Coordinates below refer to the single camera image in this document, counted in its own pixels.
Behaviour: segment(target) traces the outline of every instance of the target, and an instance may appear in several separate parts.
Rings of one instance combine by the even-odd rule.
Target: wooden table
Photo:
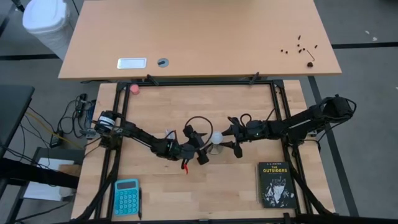
[[[146,68],[117,69],[119,58],[146,58]],[[160,58],[167,58],[169,66],[160,68]],[[312,61],[314,66],[308,68]],[[341,73],[313,0],[85,1],[59,78],[256,72]]]
[[[112,109],[115,89],[116,84],[100,86],[94,119],[103,110]],[[299,81],[285,81],[285,90],[292,114],[307,109]],[[272,109],[269,85],[154,86],[142,87],[139,95],[130,96],[127,120],[158,138],[165,136],[166,129],[176,129],[178,141],[183,143],[186,141],[183,125],[192,116],[205,116],[215,130],[223,131],[230,125],[227,116],[250,113],[254,119],[266,119]],[[190,124],[198,132],[210,131],[204,121],[193,120]],[[260,140],[241,146],[242,158],[235,158],[232,149],[225,148],[217,156],[209,155],[210,162],[203,166],[196,159],[192,160],[188,164],[189,174],[185,175],[180,162],[158,158],[142,144],[124,138],[118,179],[139,179],[143,192],[143,220],[271,218],[281,217],[284,212],[294,216],[293,209],[264,209],[256,198],[256,165],[258,162],[283,161],[280,141]],[[300,146],[300,153],[308,186],[321,203],[333,211],[316,144],[306,142]],[[93,199],[99,186],[103,159],[104,149],[101,147],[85,158],[73,218],[79,216]],[[108,195],[105,196],[103,214],[106,213],[107,198]],[[300,204],[305,211],[301,197]],[[137,219],[137,216],[113,217],[113,220]]]

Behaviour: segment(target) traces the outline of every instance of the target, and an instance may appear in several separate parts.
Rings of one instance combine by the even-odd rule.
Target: book cover
[[[264,208],[296,208],[293,182],[287,162],[260,162],[258,173]]]

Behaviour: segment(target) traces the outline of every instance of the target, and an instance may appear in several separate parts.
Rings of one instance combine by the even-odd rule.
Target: white trash can
[[[22,24],[61,60],[65,58],[73,28],[68,5],[63,0],[31,0],[26,6]]]

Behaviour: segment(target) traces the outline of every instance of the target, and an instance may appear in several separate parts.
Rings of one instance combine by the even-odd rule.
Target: calculator display
[[[118,189],[129,189],[133,187],[136,187],[135,181],[118,183]]]

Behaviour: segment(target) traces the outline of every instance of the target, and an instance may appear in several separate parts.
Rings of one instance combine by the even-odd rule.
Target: pink ball
[[[137,95],[139,93],[139,87],[137,84],[130,86],[130,91],[132,94]]]

